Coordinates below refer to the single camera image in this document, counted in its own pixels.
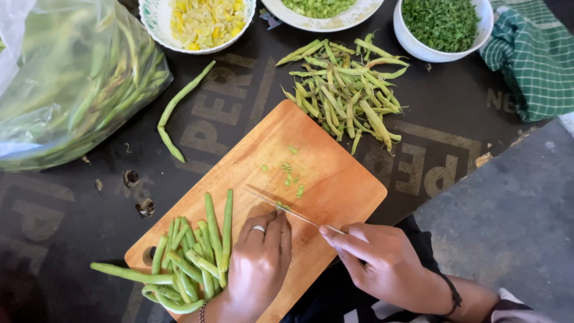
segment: gray floor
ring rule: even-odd
[[[574,322],[574,139],[535,130],[415,212],[448,274]]]

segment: white bowl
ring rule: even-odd
[[[406,27],[405,21],[402,19],[402,0],[398,1],[393,15],[393,25],[398,42],[401,43],[401,46],[403,46],[409,54],[420,60],[429,61],[431,63],[454,61],[467,56],[486,42],[492,32],[492,27],[494,26],[494,13],[492,12],[490,1],[472,0],[471,3],[476,5],[475,10],[480,21],[477,24],[478,36],[474,40],[472,48],[469,50],[460,53],[440,52],[428,47],[418,39],[414,38],[413,34],[411,34],[409,29]]]
[[[169,21],[172,16],[172,8],[168,5],[168,0],[139,0],[139,15],[142,17],[142,23],[150,35],[163,46],[173,49],[174,51],[189,53],[195,55],[210,54],[219,52],[222,49],[229,47],[237,39],[243,35],[245,30],[249,27],[253,15],[255,15],[255,0],[243,0],[245,3],[245,27],[237,36],[233,37],[225,44],[208,48],[200,49],[198,51],[190,51],[181,47],[181,42],[173,39],[172,33],[169,30]]]
[[[349,9],[341,12],[333,18],[318,19],[309,18],[287,8],[281,0],[261,0],[267,10],[277,18],[283,20],[295,28],[310,32],[328,33],[348,29],[357,26],[367,20],[379,9],[383,0],[356,0]]]

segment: green checkered cloth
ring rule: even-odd
[[[494,29],[480,48],[502,70],[524,121],[574,111],[574,37],[542,0],[492,0]]]

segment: clear plastic bag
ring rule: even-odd
[[[81,157],[173,79],[116,0],[0,1],[0,39],[2,170]]]

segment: bowl rim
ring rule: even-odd
[[[487,30],[487,35],[492,34],[492,29],[494,27],[494,12],[492,10],[492,5],[490,4],[489,0],[481,0],[483,3],[485,3],[489,8],[490,8],[490,15],[488,16],[488,19],[490,19],[490,24],[488,26],[488,30]],[[479,49],[484,43],[486,43],[486,41],[488,40],[488,37],[485,37],[481,42],[479,42],[478,44],[474,45],[473,47],[467,49],[464,52],[456,52],[456,53],[452,53],[452,52],[441,52],[438,51],[436,49],[433,49],[431,47],[428,47],[427,45],[423,44],[420,40],[418,40],[413,33],[410,32],[409,28],[406,26],[405,21],[402,18],[402,2],[403,0],[398,0],[397,2],[397,6],[398,6],[398,13],[399,13],[399,17],[401,18],[400,23],[403,27],[405,27],[406,32],[409,33],[409,36],[412,37],[412,39],[414,39],[415,42],[417,42],[417,44],[423,46],[426,50],[431,51],[433,53],[436,54],[441,54],[441,55],[448,55],[448,56],[454,56],[454,55],[466,55],[469,53],[474,52],[475,50]]]
[[[255,16],[255,11],[257,10],[257,0],[252,0],[251,6],[253,7],[253,10],[251,11],[251,14],[249,15],[249,17],[245,17],[246,19],[244,20],[245,22],[245,26],[243,27],[243,29],[241,29],[241,31],[232,39],[230,39],[229,41],[226,41],[225,43],[216,46],[216,47],[212,47],[212,48],[207,48],[207,49],[200,49],[198,51],[190,51],[188,49],[183,49],[183,48],[174,48],[173,46],[166,44],[165,42],[163,42],[161,39],[158,39],[158,37],[156,37],[154,35],[154,33],[152,31],[150,31],[148,29],[148,20],[146,18],[146,16],[144,15],[144,9],[143,9],[143,3],[144,1],[140,1],[139,2],[139,16],[141,17],[142,20],[142,25],[143,27],[146,29],[146,31],[148,32],[148,34],[154,39],[156,40],[158,43],[160,43],[162,46],[167,47],[173,51],[177,51],[177,52],[181,52],[181,53],[188,53],[188,54],[211,54],[211,53],[215,53],[218,52],[222,49],[227,48],[228,46],[230,46],[231,44],[233,44],[237,39],[239,39],[241,37],[241,35],[243,35],[243,33],[247,30],[247,28],[249,27],[249,25],[251,24],[251,21],[253,20],[253,17]]]
[[[353,23],[353,24],[351,24],[351,25],[347,25],[347,26],[343,26],[343,27],[338,27],[338,28],[332,28],[332,29],[309,28],[309,27],[303,27],[303,26],[299,26],[299,25],[296,25],[296,24],[294,24],[294,23],[291,23],[291,22],[289,22],[289,21],[287,21],[287,20],[282,19],[277,13],[275,13],[272,9],[270,9],[269,6],[266,4],[266,1],[269,1],[269,0],[261,0],[261,2],[263,3],[263,5],[265,6],[265,9],[268,10],[269,12],[271,12],[275,17],[279,18],[279,20],[281,20],[282,22],[288,24],[289,26],[292,26],[292,27],[295,27],[295,28],[298,28],[298,29],[301,29],[301,30],[307,30],[308,32],[332,33],[332,32],[339,32],[339,31],[341,31],[341,30],[346,30],[346,29],[349,29],[349,28],[353,28],[354,26],[357,26],[357,25],[359,25],[359,24],[365,22],[365,21],[366,21],[367,19],[369,19],[375,12],[377,12],[377,10],[379,10],[379,9],[381,8],[381,5],[383,4],[383,2],[384,2],[385,0],[381,0],[381,2],[379,3],[379,5],[377,6],[377,8],[374,9],[369,15],[365,16],[365,18],[364,18],[363,20],[361,20],[361,21],[359,21],[359,22],[355,22],[355,23]],[[332,17],[332,18],[310,18],[310,17],[304,16],[304,15],[302,15],[302,14],[298,14],[298,15],[300,15],[300,16],[302,16],[302,17],[305,17],[305,18],[307,18],[307,19],[313,19],[313,20],[327,20],[327,19],[336,18],[336,17],[338,16],[338,15],[336,15],[336,16],[334,16],[334,17]]]

